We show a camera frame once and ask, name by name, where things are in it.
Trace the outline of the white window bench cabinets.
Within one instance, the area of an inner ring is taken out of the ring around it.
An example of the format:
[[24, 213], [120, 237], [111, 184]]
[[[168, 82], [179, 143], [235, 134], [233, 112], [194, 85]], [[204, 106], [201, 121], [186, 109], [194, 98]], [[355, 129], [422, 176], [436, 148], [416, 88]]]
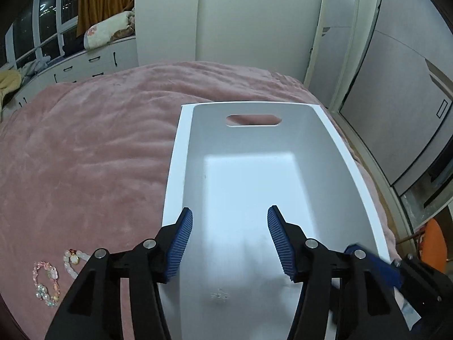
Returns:
[[135, 36], [113, 41], [92, 51], [80, 52], [45, 69], [21, 87], [1, 110], [1, 120], [7, 119], [17, 109], [25, 107], [40, 91], [53, 84], [77, 83], [137, 66]]

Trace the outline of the white plastic storage bin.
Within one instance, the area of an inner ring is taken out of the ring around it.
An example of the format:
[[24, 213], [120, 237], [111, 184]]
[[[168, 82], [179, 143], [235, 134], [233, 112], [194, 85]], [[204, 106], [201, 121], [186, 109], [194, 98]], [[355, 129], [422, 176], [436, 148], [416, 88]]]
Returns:
[[[170, 161], [163, 222], [185, 207], [193, 229], [177, 275], [161, 286], [173, 339], [285, 339], [301, 286], [283, 272], [267, 211], [342, 252], [388, 245], [345, 142], [318, 105], [184, 105]], [[220, 305], [210, 294], [221, 288]]]

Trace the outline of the pink plush bed blanket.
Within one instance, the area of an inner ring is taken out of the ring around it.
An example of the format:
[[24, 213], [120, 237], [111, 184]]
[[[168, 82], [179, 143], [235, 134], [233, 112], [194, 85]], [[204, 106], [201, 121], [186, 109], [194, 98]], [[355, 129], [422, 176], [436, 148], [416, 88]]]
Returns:
[[32, 267], [72, 280], [67, 249], [133, 248], [161, 227], [180, 109], [221, 101], [315, 104], [295, 78], [208, 62], [156, 64], [41, 91], [1, 125], [1, 318], [43, 339], [55, 309]]

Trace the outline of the yellow blanket on bench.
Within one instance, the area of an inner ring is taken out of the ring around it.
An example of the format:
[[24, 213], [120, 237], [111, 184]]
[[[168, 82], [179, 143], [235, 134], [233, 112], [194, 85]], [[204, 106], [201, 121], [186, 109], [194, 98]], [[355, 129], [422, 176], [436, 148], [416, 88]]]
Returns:
[[0, 100], [1, 108], [5, 105], [5, 99], [8, 94], [20, 89], [22, 76], [18, 70], [9, 69], [0, 72]]

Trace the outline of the white floral rolled blanket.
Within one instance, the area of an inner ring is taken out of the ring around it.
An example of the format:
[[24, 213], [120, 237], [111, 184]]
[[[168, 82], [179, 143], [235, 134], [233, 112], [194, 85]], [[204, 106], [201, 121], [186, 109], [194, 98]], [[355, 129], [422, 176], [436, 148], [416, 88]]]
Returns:
[[121, 12], [91, 26], [84, 33], [84, 49], [94, 50], [134, 34], [134, 11]]

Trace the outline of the grey clothes pile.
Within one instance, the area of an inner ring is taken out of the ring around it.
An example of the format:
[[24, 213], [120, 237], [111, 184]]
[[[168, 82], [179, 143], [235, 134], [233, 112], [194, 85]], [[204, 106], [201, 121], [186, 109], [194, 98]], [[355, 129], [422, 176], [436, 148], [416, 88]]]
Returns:
[[23, 67], [20, 68], [21, 76], [23, 77], [33, 77], [41, 71], [45, 70], [48, 67], [51, 57], [46, 55], [42, 58], [36, 58], [33, 61], [26, 63]]

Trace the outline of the orange chair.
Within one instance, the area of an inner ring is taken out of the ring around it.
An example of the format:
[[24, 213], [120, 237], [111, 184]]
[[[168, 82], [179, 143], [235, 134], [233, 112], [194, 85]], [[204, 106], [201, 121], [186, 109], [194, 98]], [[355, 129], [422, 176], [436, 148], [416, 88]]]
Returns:
[[445, 273], [448, 249], [443, 232], [436, 220], [429, 220], [425, 226], [422, 242], [422, 261], [430, 267]]

